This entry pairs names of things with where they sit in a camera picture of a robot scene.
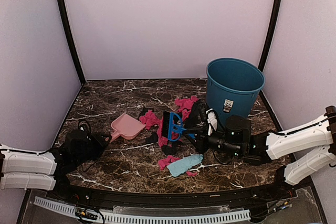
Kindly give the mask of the pink plastic dustpan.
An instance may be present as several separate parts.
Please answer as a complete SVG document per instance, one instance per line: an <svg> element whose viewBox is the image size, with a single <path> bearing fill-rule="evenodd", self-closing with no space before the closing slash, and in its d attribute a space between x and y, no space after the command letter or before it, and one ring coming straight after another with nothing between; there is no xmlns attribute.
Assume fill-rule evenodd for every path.
<svg viewBox="0 0 336 224"><path fill-rule="evenodd" d="M145 128L145 124L142 124L139 120L126 113L122 113L112 121L111 128L113 131L111 133L110 143L116 140L119 136L126 140L134 139Z"/></svg>

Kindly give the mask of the blue hand brush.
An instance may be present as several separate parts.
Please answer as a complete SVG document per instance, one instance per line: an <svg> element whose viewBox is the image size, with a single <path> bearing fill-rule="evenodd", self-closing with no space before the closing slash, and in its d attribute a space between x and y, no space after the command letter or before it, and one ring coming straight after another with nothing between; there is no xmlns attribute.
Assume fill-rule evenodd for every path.
<svg viewBox="0 0 336 224"><path fill-rule="evenodd" d="M170 142L177 142L186 129L183 127L182 118L175 112L163 112L161 135Z"/></svg>

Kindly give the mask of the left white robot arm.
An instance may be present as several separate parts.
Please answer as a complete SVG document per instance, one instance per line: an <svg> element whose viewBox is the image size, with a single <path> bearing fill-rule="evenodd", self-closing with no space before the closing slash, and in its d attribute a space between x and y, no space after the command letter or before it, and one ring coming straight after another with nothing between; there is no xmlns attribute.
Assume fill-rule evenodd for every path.
<svg viewBox="0 0 336 224"><path fill-rule="evenodd" d="M33 152L1 146L1 189L53 190L63 201L74 189L62 179L87 161L97 160L112 140L111 135L79 128L66 135L56 148Z"/></svg>

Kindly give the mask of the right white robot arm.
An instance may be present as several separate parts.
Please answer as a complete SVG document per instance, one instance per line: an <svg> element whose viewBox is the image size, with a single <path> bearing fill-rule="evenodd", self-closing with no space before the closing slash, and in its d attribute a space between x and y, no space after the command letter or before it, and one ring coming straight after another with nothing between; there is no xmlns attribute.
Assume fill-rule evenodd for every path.
<svg viewBox="0 0 336 224"><path fill-rule="evenodd" d="M268 187L268 195L273 200L286 194L288 185L298 184L327 165L335 167L334 106L328 106L325 114L299 127L255 135L251 133L250 120L241 116L232 115L221 125L213 110L204 114L208 117L202 126L182 129L182 134L200 152L211 148L258 166L290 153L310 150L302 158L276 171L276 182Z"/></svg>

